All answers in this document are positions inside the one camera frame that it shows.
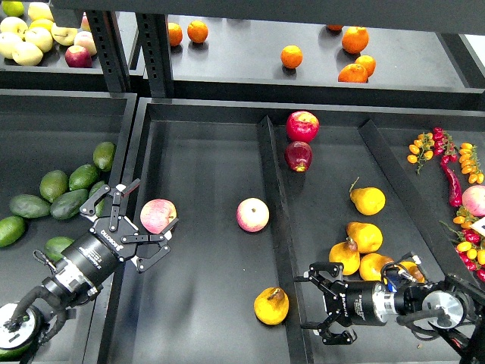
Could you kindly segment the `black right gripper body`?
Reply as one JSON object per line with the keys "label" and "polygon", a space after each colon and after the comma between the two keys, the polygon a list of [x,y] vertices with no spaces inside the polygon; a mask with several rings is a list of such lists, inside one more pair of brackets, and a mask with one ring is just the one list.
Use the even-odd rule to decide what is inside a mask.
{"label": "black right gripper body", "polygon": [[334,281],[323,286],[324,308],[341,326],[384,326],[386,288],[378,281]]}

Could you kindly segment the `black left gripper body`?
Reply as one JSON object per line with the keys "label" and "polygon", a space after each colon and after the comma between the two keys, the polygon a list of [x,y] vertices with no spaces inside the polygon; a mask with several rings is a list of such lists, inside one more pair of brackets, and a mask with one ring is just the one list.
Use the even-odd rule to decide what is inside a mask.
{"label": "black left gripper body", "polygon": [[139,228],[127,217],[118,221],[114,231],[107,217],[99,218],[62,252],[60,284],[69,292],[99,287],[122,261],[134,256],[135,249],[125,247],[122,238],[138,233]]}

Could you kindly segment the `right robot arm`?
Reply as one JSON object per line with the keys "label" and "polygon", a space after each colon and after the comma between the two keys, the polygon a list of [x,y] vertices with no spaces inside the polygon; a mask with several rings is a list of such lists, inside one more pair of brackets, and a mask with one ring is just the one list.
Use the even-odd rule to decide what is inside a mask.
{"label": "right robot arm", "polygon": [[407,254],[385,264],[377,281],[348,281],[341,262],[314,262],[296,282],[310,282],[322,293],[326,317],[303,322],[325,345],[344,346],[357,339],[354,326],[383,327],[390,319],[419,340],[438,337],[462,363],[484,361],[484,291],[449,274],[439,282],[418,281],[404,266]]}

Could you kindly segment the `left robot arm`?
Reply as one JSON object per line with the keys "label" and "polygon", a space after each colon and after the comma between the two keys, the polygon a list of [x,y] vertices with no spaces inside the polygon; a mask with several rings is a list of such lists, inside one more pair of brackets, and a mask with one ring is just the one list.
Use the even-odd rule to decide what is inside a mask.
{"label": "left robot arm", "polygon": [[100,294],[103,283],[118,267],[132,262],[142,273],[170,252],[167,243],[178,222],[175,214],[142,234],[120,213],[121,200],[139,183],[103,185],[93,193],[79,208],[92,222],[89,231],[63,250],[57,262],[42,257],[51,274],[21,300],[1,307],[3,361],[31,363],[37,350],[75,318],[76,308]]}

